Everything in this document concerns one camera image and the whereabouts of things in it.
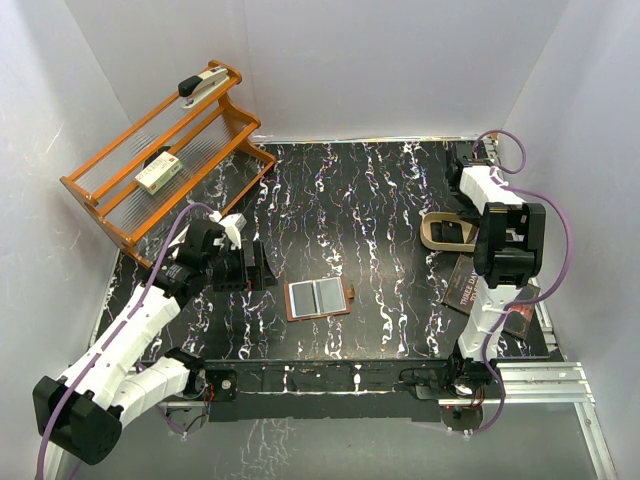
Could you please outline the dark credit card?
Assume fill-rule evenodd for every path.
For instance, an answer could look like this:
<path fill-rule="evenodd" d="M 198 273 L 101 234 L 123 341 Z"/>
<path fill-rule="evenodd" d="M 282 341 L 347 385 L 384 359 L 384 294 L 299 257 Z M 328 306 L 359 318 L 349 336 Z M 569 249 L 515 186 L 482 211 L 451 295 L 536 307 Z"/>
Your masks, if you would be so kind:
<path fill-rule="evenodd" d="M 294 318 L 311 316 L 317 312 L 315 290 L 310 281 L 291 284 L 290 300 Z"/>
<path fill-rule="evenodd" d="M 346 309 L 342 280 L 339 277 L 324 279 L 319 282 L 318 293 L 324 313 L 338 312 Z"/>

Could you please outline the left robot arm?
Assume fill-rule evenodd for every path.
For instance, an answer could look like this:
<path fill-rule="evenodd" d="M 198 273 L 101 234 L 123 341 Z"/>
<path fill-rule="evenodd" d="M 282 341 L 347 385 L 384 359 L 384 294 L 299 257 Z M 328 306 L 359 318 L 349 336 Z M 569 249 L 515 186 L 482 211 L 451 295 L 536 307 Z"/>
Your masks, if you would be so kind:
<path fill-rule="evenodd" d="M 165 245 L 119 316 L 59 377 L 42 377 L 32 391 L 37 429 L 88 465 L 103 461 L 124 428 L 173 395 L 194 399 L 207 376 L 201 358 L 169 350 L 139 373 L 136 361 L 161 330 L 203 291 L 261 291 L 276 285 L 259 240 L 235 224 L 193 221 Z"/>

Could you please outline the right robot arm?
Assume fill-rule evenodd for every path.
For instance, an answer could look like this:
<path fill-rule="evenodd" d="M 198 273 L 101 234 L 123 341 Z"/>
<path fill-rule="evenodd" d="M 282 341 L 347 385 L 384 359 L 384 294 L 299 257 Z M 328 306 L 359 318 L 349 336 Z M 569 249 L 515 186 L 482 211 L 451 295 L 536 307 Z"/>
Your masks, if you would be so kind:
<path fill-rule="evenodd" d="M 447 388 L 466 397 L 498 376 L 496 348 L 508 311 L 542 266 L 546 209 L 509 191 L 487 159 L 453 160 L 447 180 L 479 215 L 473 251 L 476 298 L 445 374 Z"/>

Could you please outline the brown leather card holder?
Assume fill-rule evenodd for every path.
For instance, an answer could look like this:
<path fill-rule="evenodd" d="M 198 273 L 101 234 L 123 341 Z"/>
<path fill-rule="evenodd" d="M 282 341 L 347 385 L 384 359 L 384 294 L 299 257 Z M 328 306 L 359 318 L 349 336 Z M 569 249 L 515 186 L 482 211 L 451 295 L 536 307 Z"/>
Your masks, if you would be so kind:
<path fill-rule="evenodd" d="M 295 284 L 295 283 L 299 283 L 299 282 L 293 282 L 293 283 L 286 283 L 284 285 L 284 294 L 285 294 L 285 307 L 286 307 L 286 313 L 287 313 L 287 320 L 289 322 L 297 322 L 297 321 L 305 321 L 305 320 L 311 320 L 311 319 L 317 319 L 317 318 L 321 318 L 321 317 L 328 317 L 328 316 L 340 316 L 340 315 L 347 315 L 351 312 L 351 303 L 355 298 L 355 288 L 353 285 L 348 285 L 346 283 L 346 279 L 343 275 L 341 276 L 337 276 L 342 280 L 342 285 L 343 285 L 343 291 L 345 294 L 345 300 L 346 300 L 346 309 L 343 311 L 338 311 L 338 312 L 329 312 L 329 313 L 324 313 L 322 311 L 322 304 L 319 300 L 319 293 L 318 293 L 318 283 L 321 282 L 324 279 L 329 279 L 329 278 L 323 278 L 323 279 L 317 279 L 317 280 L 306 280 L 306 281 L 299 281 L 299 282 L 307 282 L 310 281 L 313 283 L 314 286 L 314 290 L 315 290 L 315 299 L 316 299 L 316 305 L 317 305 L 317 312 L 311 316 L 307 316 L 307 317 L 302 317 L 302 318 L 294 318 L 292 316 L 292 307 L 291 307 L 291 300 L 290 300 L 290 285 L 291 284 Z"/>

